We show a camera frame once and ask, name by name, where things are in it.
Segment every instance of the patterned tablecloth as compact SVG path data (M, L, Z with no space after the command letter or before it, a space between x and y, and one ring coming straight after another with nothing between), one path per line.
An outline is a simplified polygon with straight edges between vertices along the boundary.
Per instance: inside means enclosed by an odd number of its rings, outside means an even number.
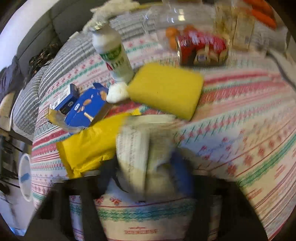
M148 38L136 38L124 46L134 68L150 61L176 65L174 53ZM268 58L234 55L226 67L198 70L205 75L202 95L192 121L180 123L176 145L194 153L191 158L197 169L235 179L272 239L296 202L295 92ZM99 55L60 78L41 101L30 164L35 207L50 191L53 178L67 177L56 142L69 134L47 122L48 105L70 83L82 93L93 82L107 87L114 82ZM109 115L134 108L142 114L159 113L130 102L111 109ZM107 237L126 241L180 240L194 208L193 200L178 195L157 203L135 203L114 183L95 204ZM71 196L70 205L75 236L82 240L79 196Z

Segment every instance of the carrot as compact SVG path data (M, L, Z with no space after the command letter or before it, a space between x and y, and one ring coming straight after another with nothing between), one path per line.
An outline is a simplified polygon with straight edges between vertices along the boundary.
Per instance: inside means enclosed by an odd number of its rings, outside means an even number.
M266 15L273 18L274 12L272 7L264 0L244 0L244 2L252 5L252 7L260 12L265 13Z
M262 23L265 23L267 26L271 27L272 29L276 29L276 22L271 17L261 13L256 9L252 9L252 15Z

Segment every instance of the white bowl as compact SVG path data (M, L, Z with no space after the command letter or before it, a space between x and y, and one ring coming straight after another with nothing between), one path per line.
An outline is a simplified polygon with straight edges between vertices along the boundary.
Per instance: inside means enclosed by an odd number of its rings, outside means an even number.
M33 193L31 190L30 156L27 153L23 154L20 159L18 174L22 195L27 202L30 202L33 198Z

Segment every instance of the blue cardboard box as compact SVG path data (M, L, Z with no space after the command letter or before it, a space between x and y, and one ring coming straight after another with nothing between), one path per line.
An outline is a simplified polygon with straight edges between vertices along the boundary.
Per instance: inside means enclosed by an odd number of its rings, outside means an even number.
M62 114L66 115L76 103L79 98L76 85L69 84L63 92L59 93L59 97L53 103L49 105L50 109L58 110Z
M99 83L93 84L95 89L85 91L65 118L65 123L69 126L88 127L98 113L106 105L108 89Z

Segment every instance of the red packaging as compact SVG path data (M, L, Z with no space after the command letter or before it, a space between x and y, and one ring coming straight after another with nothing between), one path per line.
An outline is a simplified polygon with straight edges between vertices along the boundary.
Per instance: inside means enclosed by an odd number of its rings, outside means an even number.
M228 48L223 38L211 33L189 31L176 37L180 65L223 65Z

